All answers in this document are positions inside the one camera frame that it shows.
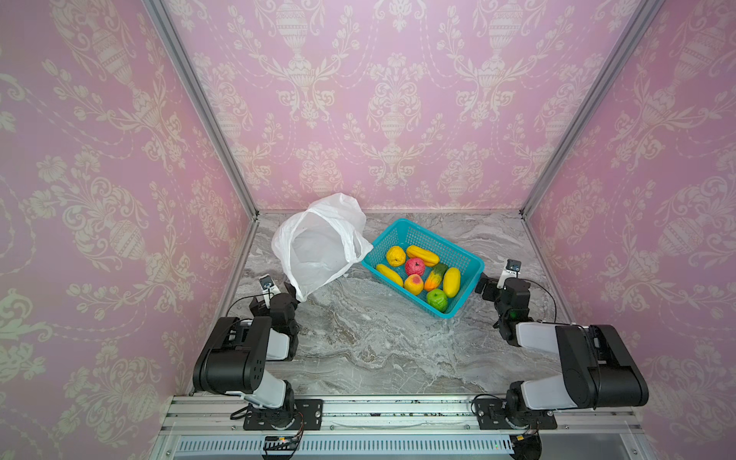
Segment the green yellow cucumber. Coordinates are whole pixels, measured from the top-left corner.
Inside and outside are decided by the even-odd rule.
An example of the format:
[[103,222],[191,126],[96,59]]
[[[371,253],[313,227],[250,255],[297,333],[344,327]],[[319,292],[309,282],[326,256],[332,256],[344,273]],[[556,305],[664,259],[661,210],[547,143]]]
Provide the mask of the green yellow cucumber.
[[442,287],[442,283],[448,269],[449,267],[446,264],[442,263],[438,263],[436,266],[434,266],[431,272],[429,272],[429,276],[427,276],[427,279],[425,279],[425,291],[430,292],[434,291],[435,289],[440,289],[440,287]]

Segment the peach orange fruit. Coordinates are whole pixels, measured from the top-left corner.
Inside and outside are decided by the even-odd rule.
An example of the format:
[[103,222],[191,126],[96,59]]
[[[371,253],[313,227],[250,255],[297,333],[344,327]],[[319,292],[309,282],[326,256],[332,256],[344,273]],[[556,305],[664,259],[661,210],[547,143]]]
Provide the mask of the peach orange fruit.
[[424,291],[424,280],[419,274],[408,275],[404,280],[404,289],[412,295],[419,296]]

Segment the green apple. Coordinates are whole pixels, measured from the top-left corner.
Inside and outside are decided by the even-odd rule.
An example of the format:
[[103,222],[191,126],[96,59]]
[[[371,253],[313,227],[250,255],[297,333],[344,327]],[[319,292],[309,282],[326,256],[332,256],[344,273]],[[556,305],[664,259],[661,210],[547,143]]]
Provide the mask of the green apple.
[[442,289],[433,289],[427,293],[427,304],[437,312],[446,312],[449,298]]

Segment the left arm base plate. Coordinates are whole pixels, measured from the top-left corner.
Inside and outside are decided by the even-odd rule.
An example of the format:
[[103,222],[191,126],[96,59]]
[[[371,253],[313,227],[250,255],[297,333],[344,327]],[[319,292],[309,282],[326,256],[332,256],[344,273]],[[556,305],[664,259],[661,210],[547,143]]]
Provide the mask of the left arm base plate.
[[321,399],[297,399],[278,409],[256,408],[250,404],[243,418],[243,429],[319,431],[323,413],[324,401]]

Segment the white plastic bag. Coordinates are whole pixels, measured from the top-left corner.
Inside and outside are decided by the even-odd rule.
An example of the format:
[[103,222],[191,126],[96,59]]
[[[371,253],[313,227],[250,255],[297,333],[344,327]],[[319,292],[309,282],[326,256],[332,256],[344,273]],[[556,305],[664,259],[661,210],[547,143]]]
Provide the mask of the white plastic bag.
[[362,262],[373,250],[364,238],[366,214],[354,197],[337,193],[318,199],[285,220],[271,248],[295,297],[307,298]]

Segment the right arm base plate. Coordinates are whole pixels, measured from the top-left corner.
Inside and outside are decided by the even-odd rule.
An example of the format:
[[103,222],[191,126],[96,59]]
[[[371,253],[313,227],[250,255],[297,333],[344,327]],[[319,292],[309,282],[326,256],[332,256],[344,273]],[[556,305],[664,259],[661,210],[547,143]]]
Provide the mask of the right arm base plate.
[[506,400],[478,395],[470,403],[471,413],[481,430],[554,430],[557,421],[551,411],[510,409]]

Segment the teal plastic basket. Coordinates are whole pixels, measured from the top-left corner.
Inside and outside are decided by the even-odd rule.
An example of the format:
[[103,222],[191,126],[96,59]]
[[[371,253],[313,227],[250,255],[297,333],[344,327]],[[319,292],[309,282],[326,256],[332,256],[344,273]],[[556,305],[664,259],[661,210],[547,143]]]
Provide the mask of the teal plastic basket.
[[[440,263],[445,264],[448,268],[458,268],[462,274],[462,286],[460,287],[458,295],[454,298],[449,298],[448,308],[446,312],[437,312],[427,304],[427,291],[424,291],[419,295],[415,296],[404,289],[392,283],[390,280],[379,274],[376,270],[378,264],[389,266],[386,261],[385,254],[390,247],[398,245],[406,251],[410,245],[416,245],[422,249],[427,249],[440,258]],[[452,243],[433,232],[423,228],[423,226],[407,220],[406,218],[400,218],[393,224],[390,224],[379,237],[373,243],[373,250],[365,257],[361,262],[364,268],[368,269],[375,277],[388,285],[391,289],[394,289],[400,296],[409,300],[416,306],[424,309],[431,314],[434,314],[443,319],[449,319],[454,317],[463,307],[466,300],[470,297],[475,289],[475,284],[478,282],[480,275],[482,274],[485,264],[475,254],[463,249],[462,247]],[[407,275],[404,270],[404,265],[394,269],[402,279],[406,280]],[[425,274],[422,277],[425,283],[425,279],[429,276],[432,268],[425,269]]]

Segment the yellow banana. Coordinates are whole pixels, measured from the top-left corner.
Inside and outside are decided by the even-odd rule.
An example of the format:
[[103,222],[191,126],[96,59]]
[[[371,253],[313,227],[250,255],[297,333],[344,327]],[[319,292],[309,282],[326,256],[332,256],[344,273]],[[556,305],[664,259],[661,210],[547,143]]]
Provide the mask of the yellow banana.
[[384,264],[377,264],[376,270],[377,272],[379,272],[379,274],[381,274],[400,288],[404,286],[404,279],[394,269],[389,268],[389,266],[385,266]]

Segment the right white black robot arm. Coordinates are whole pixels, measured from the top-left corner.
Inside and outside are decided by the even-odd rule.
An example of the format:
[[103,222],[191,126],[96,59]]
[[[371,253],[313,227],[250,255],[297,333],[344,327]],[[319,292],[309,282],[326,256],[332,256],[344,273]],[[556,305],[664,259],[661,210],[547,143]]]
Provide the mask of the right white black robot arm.
[[559,358],[559,374],[510,384],[503,403],[511,426],[539,429],[555,411],[646,406],[646,379],[611,325],[540,322],[530,316],[531,283],[483,274],[475,292],[494,304],[494,328],[507,344]]

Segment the yellow lemon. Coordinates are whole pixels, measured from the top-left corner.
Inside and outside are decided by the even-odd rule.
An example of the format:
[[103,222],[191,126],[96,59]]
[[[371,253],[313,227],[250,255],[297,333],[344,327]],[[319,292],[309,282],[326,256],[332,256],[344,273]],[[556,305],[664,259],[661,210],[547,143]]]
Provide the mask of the yellow lemon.
[[398,268],[399,266],[403,266],[406,263],[406,251],[404,251],[402,247],[395,245],[388,249],[387,253],[385,254],[385,258],[389,266],[392,266],[393,268]]

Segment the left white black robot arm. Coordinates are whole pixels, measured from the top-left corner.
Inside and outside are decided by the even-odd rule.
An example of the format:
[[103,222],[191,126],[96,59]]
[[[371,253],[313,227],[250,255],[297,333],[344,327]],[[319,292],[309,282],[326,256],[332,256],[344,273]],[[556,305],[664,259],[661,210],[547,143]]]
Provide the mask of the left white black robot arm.
[[291,361],[299,345],[296,289],[281,291],[268,276],[251,298],[251,318],[218,319],[193,371],[195,391],[239,398],[245,406],[230,414],[245,429],[290,429],[297,408],[291,384],[266,370],[270,361]]

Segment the red fruit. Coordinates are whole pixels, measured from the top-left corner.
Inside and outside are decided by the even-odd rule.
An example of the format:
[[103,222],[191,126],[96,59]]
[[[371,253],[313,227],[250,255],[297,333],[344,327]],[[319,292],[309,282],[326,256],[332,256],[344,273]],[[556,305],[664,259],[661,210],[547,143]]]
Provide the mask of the red fruit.
[[407,276],[417,275],[423,277],[426,271],[426,263],[421,258],[411,258],[404,264],[404,270]]

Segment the orange yellow mango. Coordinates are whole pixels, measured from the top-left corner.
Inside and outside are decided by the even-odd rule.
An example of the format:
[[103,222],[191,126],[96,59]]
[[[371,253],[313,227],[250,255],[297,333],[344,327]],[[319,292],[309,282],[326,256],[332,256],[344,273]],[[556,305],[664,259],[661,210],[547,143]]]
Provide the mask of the orange yellow mango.
[[422,249],[421,247],[416,246],[416,245],[410,245],[406,249],[406,255],[410,259],[422,260],[425,266],[428,266],[429,268],[433,268],[434,266],[437,266],[440,263],[440,258],[437,254],[427,249]]

